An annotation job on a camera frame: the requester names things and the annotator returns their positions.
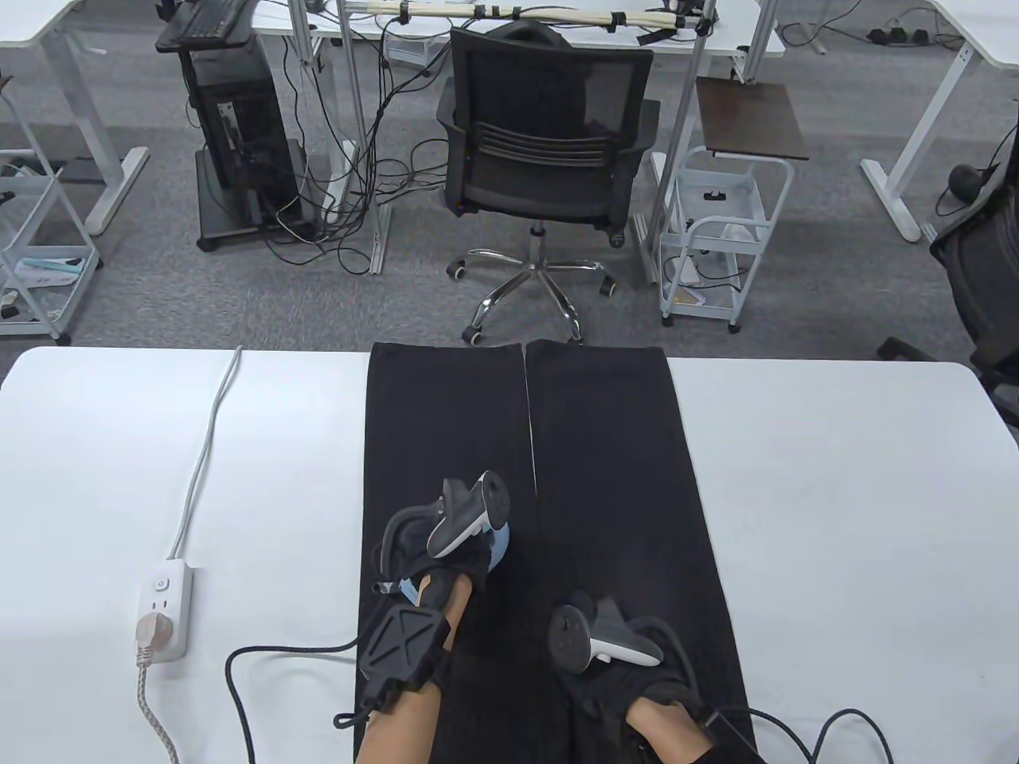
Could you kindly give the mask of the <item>person's left hand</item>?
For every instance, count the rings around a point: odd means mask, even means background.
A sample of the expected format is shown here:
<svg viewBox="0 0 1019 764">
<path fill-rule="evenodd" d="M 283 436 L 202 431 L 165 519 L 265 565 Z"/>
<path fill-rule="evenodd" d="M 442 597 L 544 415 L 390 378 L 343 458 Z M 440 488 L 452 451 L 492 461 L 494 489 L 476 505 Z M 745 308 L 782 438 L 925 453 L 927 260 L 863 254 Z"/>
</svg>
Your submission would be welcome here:
<svg viewBox="0 0 1019 764">
<path fill-rule="evenodd" d="M 387 521 L 377 545 L 377 579 L 372 591 L 396 597 L 412 605 L 444 610 L 454 596 L 455 582 L 466 576 L 474 587 L 483 586 L 489 570 L 489 542 L 479 534 L 447 556 L 428 552 L 428 539 L 444 519 L 437 503 L 404 507 Z"/>
</svg>

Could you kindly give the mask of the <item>person's right hand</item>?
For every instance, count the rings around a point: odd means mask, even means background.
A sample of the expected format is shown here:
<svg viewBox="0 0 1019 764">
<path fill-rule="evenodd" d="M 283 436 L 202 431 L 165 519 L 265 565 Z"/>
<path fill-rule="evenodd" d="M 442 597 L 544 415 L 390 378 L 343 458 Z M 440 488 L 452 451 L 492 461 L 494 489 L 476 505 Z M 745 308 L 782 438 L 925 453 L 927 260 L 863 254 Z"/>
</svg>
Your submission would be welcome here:
<svg viewBox="0 0 1019 764">
<path fill-rule="evenodd" d="M 576 591 L 553 611 L 547 646 L 576 708 L 614 743 L 640 698 L 681 705 L 697 721 L 706 713 L 689 655 L 658 616 L 626 618 L 611 597 Z"/>
</svg>

